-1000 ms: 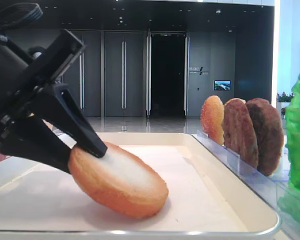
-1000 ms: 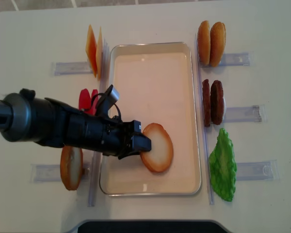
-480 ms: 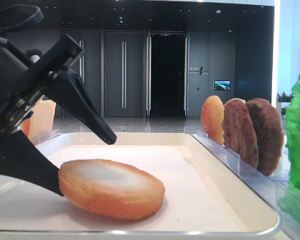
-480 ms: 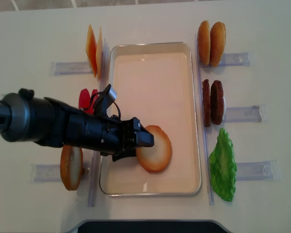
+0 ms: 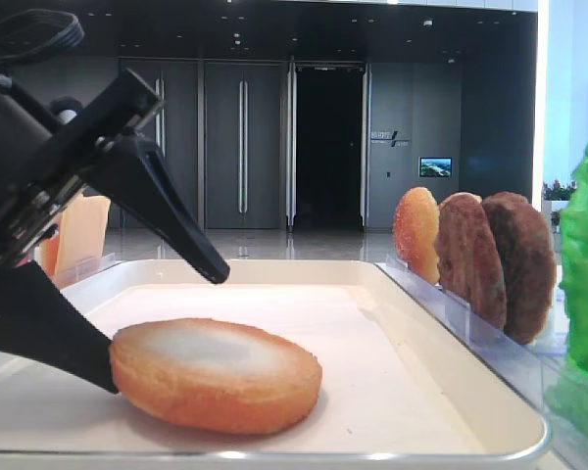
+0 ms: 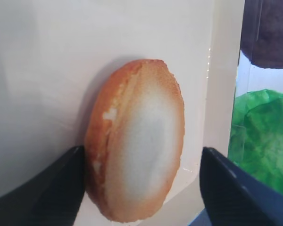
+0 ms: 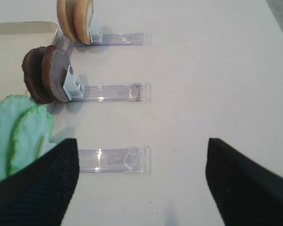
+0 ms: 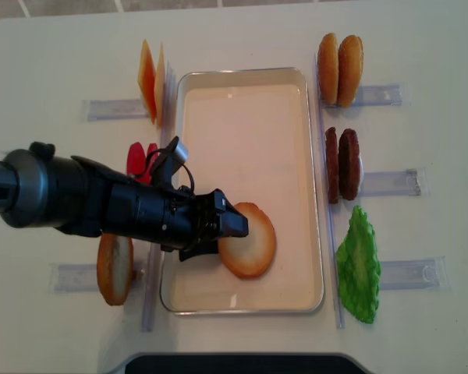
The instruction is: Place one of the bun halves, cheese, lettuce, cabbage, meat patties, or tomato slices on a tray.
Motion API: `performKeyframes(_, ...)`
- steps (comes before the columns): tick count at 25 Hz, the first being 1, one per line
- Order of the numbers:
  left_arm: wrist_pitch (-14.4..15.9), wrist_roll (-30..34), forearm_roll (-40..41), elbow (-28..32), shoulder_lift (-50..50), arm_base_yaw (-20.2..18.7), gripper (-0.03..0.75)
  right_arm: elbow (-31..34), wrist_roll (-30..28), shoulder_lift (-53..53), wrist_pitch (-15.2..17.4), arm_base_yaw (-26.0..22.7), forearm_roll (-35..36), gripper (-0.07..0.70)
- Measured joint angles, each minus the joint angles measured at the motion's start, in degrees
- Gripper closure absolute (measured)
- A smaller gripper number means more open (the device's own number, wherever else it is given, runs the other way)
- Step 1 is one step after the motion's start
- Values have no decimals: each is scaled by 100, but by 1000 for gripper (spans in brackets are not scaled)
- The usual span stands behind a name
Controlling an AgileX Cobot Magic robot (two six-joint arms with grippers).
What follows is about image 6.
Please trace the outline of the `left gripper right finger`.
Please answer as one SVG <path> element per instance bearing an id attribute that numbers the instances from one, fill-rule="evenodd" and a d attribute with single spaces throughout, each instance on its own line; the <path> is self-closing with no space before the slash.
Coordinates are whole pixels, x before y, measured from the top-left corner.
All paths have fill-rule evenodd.
<path id="1" fill-rule="evenodd" d="M 283 226 L 283 195 L 218 150 L 202 149 L 200 192 L 214 226 Z"/>

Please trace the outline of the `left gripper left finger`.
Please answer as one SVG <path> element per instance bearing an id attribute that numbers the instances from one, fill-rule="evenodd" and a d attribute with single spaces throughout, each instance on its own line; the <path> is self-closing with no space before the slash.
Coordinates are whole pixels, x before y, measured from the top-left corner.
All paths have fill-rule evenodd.
<path id="1" fill-rule="evenodd" d="M 0 197 L 0 226 L 72 226 L 84 191 L 84 148 L 76 146 Z"/>

